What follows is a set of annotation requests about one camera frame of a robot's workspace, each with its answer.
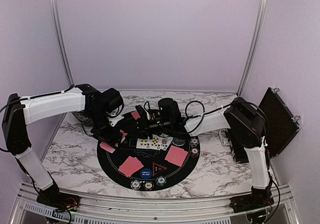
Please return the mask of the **black dealer button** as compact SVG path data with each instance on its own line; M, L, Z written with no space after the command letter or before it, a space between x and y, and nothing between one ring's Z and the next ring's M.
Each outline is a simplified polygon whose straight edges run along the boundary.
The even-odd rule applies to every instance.
M182 147L186 143L186 140L174 137L172 143L177 147Z

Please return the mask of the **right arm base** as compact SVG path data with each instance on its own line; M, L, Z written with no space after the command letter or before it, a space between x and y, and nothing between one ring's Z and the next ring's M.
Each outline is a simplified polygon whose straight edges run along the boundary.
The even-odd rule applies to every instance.
M274 203L272 194L251 193L232 197L229 206L234 213L246 212L247 219L253 223L266 220L270 214L267 208L272 209Z

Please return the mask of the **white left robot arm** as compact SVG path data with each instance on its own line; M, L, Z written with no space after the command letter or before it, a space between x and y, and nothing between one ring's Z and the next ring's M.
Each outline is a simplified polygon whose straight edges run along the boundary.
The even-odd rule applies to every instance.
M6 151L17 159L44 192L44 199L51 206L58 207L63 203L63 195L33 150L27 127L47 118L82 112L92 125L91 137L114 147L123 134L110 123L113 119L111 113L123 108L124 100L118 90L112 87L101 92L87 83L34 96L13 93L1 109L4 112L2 131Z

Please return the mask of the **red playing card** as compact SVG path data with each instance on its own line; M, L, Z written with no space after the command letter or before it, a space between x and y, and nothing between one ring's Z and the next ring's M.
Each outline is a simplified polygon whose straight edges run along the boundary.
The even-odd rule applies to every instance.
M136 157L129 156L122 165L119 166L118 170L120 172L132 172L136 169L139 160Z
M120 133L121 133L121 138L120 138L120 141L118 142L119 144L121 144L125 139L126 139L126 136L128 135L125 131L123 130L120 130Z
M135 120L138 120L141 117L138 111L132 111L131 115Z
M183 148L171 146L164 159L171 164L182 167L188 154Z
M127 160L119 167L118 171L126 177L130 177L143 167L144 165L137 158L127 158Z
M187 155L188 155L188 152L186 152L186 151L184 151L184 152L168 152L168 154L165 157L165 160L171 164L178 166L178 167L182 167Z

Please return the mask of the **blue small blind button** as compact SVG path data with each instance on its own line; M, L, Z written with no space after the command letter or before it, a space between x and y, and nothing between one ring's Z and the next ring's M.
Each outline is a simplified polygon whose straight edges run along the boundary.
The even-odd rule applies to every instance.
M145 168L140 171L140 176L142 179L148 180L153 176L153 172L150 169Z

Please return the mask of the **red triangular all-in marker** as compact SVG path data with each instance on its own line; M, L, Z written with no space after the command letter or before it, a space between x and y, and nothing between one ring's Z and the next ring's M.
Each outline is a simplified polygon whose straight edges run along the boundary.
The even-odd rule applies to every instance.
M160 165L160 164L155 163L155 162L152 163L152 174L153 174L153 176L156 176L159 173L161 173L163 171L166 171L166 170L167 170L167 168L165 166Z

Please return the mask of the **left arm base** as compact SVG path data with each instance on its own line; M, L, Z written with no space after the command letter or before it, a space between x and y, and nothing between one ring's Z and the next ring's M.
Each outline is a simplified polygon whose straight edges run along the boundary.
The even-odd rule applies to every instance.
M79 207L80 197L61 192L56 183L45 190L39 188L37 194L36 201L38 203L54 207L57 212L76 211Z

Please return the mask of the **red playing card deck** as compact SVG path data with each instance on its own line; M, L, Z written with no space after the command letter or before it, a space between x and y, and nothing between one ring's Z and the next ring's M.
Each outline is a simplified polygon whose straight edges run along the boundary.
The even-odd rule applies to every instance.
M105 142L101 142L99 144L100 148L102 148L104 151L112 154L116 149L112 146L110 146L108 143L105 143Z

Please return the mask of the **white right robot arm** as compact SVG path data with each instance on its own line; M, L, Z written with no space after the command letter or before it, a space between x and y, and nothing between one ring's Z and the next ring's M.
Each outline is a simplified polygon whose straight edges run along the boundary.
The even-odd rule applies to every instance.
M141 114L135 120L133 132L139 138L156 133L171 136L198 136L203 133L230 129L236 141L244 148L252 175L252 188L247 203L258 208L267 200L268 185L272 183L269 172L265 137L269 123L266 115L255 104L241 97L212 111L182 116L176 101L163 98L159 101L159 116L151 119Z

